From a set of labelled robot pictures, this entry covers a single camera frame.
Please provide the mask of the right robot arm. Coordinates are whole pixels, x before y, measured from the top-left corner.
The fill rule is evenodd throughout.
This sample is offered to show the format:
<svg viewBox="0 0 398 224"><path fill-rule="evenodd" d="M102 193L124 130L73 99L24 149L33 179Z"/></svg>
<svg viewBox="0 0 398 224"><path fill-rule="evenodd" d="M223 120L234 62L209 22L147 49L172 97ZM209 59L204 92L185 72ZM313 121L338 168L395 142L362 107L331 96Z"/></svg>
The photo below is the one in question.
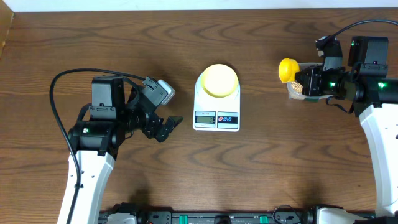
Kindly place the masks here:
<svg viewBox="0 0 398 224"><path fill-rule="evenodd" d="M284 83L299 83L304 96L352 102L347 112L359 118L366 135L377 202L371 218L336 206L317 205L303 216L302 223L397 223L397 79L387 77L388 39L353 37L350 71L341 65L338 40L318 50L323 63L297 63L286 58L279 65L279 78Z"/></svg>

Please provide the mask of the white digital kitchen scale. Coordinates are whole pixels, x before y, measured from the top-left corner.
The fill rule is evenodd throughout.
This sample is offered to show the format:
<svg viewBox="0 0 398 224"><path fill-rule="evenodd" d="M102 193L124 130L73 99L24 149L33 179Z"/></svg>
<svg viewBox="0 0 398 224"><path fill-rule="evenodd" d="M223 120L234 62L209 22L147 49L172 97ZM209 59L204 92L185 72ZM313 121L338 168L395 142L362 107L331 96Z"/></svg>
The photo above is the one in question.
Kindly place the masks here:
<svg viewBox="0 0 398 224"><path fill-rule="evenodd" d="M240 83L228 96L216 98L202 87L203 72L195 84L192 127L196 131L238 132L241 124Z"/></svg>

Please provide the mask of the yellow measuring scoop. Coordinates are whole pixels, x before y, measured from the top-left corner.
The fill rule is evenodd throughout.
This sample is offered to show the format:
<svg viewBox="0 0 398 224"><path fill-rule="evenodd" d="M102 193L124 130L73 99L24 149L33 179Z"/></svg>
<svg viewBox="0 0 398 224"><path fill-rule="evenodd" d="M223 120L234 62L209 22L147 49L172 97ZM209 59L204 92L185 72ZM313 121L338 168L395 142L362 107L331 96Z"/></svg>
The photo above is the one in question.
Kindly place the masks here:
<svg viewBox="0 0 398 224"><path fill-rule="evenodd" d="M282 83L295 81L295 74L300 71L299 63L291 58L283 59L279 64L278 74Z"/></svg>

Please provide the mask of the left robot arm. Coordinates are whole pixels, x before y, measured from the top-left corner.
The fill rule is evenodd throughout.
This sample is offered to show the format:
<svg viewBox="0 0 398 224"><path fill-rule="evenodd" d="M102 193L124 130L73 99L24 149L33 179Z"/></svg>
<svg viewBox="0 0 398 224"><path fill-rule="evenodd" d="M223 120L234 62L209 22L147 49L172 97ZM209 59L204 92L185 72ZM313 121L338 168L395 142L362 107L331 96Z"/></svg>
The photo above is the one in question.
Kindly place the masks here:
<svg viewBox="0 0 398 224"><path fill-rule="evenodd" d="M91 103L83 106L67 134L72 150L59 223L96 223L104 190L120 145L140 130L148 139L165 141L182 121L156 114L175 90L163 80L146 77L141 86L121 76L95 77Z"/></svg>

